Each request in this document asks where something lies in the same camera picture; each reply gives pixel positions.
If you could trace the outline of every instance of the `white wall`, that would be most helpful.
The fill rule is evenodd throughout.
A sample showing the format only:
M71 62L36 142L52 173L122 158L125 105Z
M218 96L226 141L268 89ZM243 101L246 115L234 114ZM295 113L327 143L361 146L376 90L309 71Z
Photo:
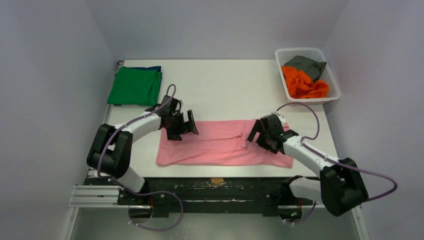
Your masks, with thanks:
M339 157L399 189L365 203L372 239L424 235L424 1L351 0L324 47L341 98L325 105ZM364 176L369 194L391 187Z
M0 238L56 240L115 60L82 0L2 0L0 32Z
M347 0L86 0L124 59L273 59L324 46Z

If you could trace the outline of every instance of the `pink t-shirt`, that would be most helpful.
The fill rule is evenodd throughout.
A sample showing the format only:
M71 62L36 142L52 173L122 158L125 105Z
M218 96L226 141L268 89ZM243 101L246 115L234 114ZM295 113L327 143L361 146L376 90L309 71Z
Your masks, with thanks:
M252 142L246 141L255 119L230 121L196 121L199 135L181 135L182 141L169 141L166 129L160 135L156 164L248 166L293 166L293 158L282 153L273 154Z

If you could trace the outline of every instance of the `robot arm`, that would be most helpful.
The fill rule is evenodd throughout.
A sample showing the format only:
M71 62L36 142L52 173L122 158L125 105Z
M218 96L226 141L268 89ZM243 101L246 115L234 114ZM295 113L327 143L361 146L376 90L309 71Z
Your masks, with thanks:
M182 134L194 133L199 135L193 118L193 112L187 111L188 121L184 122L183 113L181 110L181 101L172 97L168 105L161 110L152 114L152 111L171 98L166 95L161 104L157 104L149 109L146 109L140 116L146 116L139 121L126 125L112 140L110 146L103 157L101 171L115 178L120 184L130 189L133 192L140 192L145 180L138 175L130 167L131 148L132 144L144 137L145 135L159 130L166 129L168 140L181 141ZM108 139L116 129L125 125L108 125L102 124L94 137L91 149L87 157L87 165L97 169L100 156Z
M319 181L304 177L293 180L289 186L295 197L321 202L336 217L368 199L368 192L359 172L326 160L339 161L356 168L357 165L352 159L339 160L308 144L308 148L317 151L326 159L312 152L305 147L306 143L302 142L299 134L293 130L284 131L281 119L275 114L257 120L247 140L252 142L257 133L259 136L256 143L260 147L275 154L281 152L291 156L319 176Z

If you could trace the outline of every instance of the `laundry basket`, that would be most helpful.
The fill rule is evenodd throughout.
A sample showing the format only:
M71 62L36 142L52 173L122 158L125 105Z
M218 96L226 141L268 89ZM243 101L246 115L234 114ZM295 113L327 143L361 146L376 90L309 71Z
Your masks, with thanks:
M329 64L325 66L324 71L320 77L321 80L326 82L329 86L327 97L321 98L305 98L298 99L292 98L289 95L289 90L287 89L286 80L284 79L283 70L281 67L287 63L289 60L295 56L303 56L315 60L317 62L327 62L326 57L324 56L323 51L318 48L312 47L296 47L296 48L282 48L275 51L275 58L277 60L279 75L281 76L282 84L284 86L285 96L287 97L287 102L301 102L304 104L323 104L331 100L337 100L340 98L340 90L337 85L336 80L334 79L333 73L329 67Z

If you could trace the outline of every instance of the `white tabletop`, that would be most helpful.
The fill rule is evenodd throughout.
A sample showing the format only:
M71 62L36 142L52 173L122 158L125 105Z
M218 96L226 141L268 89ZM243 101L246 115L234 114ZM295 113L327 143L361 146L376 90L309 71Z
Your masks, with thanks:
M162 66L159 99L169 84L176 85L175 98L183 101L182 110L193 110L195 121L258 119L286 103L282 80L275 60L126 60L125 67ZM120 124L139 116L140 106L111 107L108 124ZM315 147L337 156L322 105L314 105L320 121ZM291 129L300 136L313 136L315 118L303 106L287 106L279 111ZM316 175L294 161L292 168L271 165L209 166L156 165L160 131L152 132L132 145L130 166L143 177L291 177Z

